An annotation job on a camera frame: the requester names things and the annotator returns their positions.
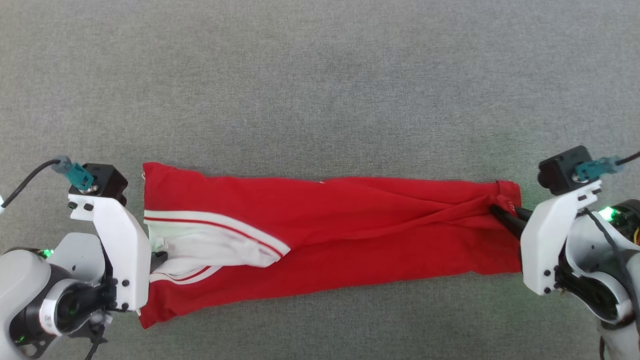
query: folded red shirt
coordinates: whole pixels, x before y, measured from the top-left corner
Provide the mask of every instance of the folded red shirt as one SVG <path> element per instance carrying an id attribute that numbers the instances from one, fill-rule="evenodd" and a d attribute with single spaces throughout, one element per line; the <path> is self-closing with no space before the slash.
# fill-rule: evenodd
<path id="1" fill-rule="evenodd" d="M 144 164 L 145 223 L 169 260 L 140 322 L 207 306 L 465 272 L 519 272 L 518 240 L 489 213 L 520 188 L 344 177 L 205 177 Z"/>

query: white stripe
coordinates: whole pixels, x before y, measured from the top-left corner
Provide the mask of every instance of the white stripe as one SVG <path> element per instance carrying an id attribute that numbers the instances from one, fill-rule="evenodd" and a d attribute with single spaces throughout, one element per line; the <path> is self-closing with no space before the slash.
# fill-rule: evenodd
<path id="1" fill-rule="evenodd" d="M 184 280 L 181 281 L 180 279 L 170 276 L 168 274 L 163 274 L 160 272 L 154 272 L 153 274 L 149 275 L 149 282 L 156 282 L 156 281 L 170 281 L 174 284 L 177 285 L 187 285 L 187 284 L 193 284 L 194 282 L 198 282 L 200 280 L 204 280 L 206 278 L 208 278 L 209 276 L 213 275 L 213 273 L 215 273 L 216 271 L 220 270 L 220 268 L 222 268 L 222 266 L 210 266 L 207 270 L 205 270 L 204 272 L 202 272 L 202 274 L 198 275 L 198 276 L 194 276 L 188 280 Z M 197 270 L 193 270 L 192 272 L 189 272 L 189 274 L 193 275 L 198 273 L 199 271 L 202 271 L 202 269 L 204 269 L 204 267 L 199 268 Z M 180 278 L 185 278 L 185 277 L 189 277 L 189 274 L 185 274 L 185 275 L 181 275 Z"/>
<path id="2" fill-rule="evenodd" d="M 232 229 L 238 230 L 244 234 L 251 236 L 252 238 L 273 247 L 279 251 L 282 255 L 286 255 L 291 249 L 284 242 L 274 238 L 273 236 L 256 229 L 255 227 L 246 224 L 240 220 L 230 218 L 228 216 L 216 213 L 207 213 L 204 211 L 152 211 L 145 210 L 145 217 L 158 218 L 158 219 L 172 219 L 172 220 L 197 220 L 213 222 L 228 226 Z"/>

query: red cloth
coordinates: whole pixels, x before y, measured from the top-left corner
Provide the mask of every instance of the red cloth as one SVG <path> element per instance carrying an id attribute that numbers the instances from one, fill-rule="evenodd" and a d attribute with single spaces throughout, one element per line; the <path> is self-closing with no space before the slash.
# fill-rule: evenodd
<path id="1" fill-rule="evenodd" d="M 144 164 L 144 171 L 145 211 L 222 214 L 291 248 L 266 268 L 224 266 L 194 283 L 152 282 L 141 309 L 144 328 L 242 300 L 520 271 L 518 240 L 489 213 L 491 204 L 512 212 L 520 206 L 512 182 L 238 179 L 159 163 Z"/>

